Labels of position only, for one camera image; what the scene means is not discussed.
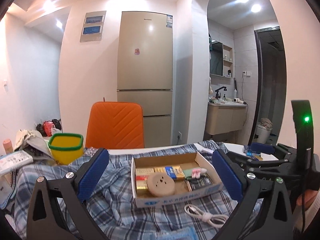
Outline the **person's right hand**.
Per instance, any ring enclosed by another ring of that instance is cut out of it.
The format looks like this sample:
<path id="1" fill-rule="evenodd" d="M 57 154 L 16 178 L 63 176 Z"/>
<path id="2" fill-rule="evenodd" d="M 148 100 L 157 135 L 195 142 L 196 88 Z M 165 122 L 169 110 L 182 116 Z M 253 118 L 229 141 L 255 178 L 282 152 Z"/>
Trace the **person's right hand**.
<path id="1" fill-rule="evenodd" d="M 302 206 L 302 204 L 305 205 L 305 208 L 309 208 L 312 203 L 315 201 L 317 198 L 318 191 L 313 191 L 313 190 L 306 190 L 303 194 L 301 194 L 297 201 L 296 204 L 298 206 Z"/>

